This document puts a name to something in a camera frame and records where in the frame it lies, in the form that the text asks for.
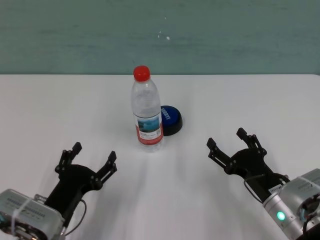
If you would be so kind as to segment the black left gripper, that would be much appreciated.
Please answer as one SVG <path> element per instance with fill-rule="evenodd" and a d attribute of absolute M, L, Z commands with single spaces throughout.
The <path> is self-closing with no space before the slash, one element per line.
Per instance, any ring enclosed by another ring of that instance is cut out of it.
<path fill-rule="evenodd" d="M 115 151 L 111 151 L 106 163 L 97 172 L 83 165 L 72 164 L 81 150 L 81 143 L 76 142 L 71 150 L 62 151 L 60 161 L 55 167 L 59 182 L 44 203 L 61 214 L 65 226 L 69 225 L 83 196 L 87 192 L 100 190 L 118 170 Z"/>

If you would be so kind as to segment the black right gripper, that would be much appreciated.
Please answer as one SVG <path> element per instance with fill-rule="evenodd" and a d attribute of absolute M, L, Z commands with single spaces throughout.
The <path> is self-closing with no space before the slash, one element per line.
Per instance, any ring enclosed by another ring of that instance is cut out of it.
<path fill-rule="evenodd" d="M 238 175 L 251 189 L 256 198 L 263 203 L 272 193 L 270 189 L 283 186 L 290 180 L 280 173 L 273 172 L 264 161 L 267 151 L 260 144 L 255 134 L 250 135 L 240 127 L 236 135 L 246 143 L 248 148 L 236 152 L 232 157 L 221 151 L 210 137 L 206 143 L 208 157 L 223 168 L 228 175 Z"/>

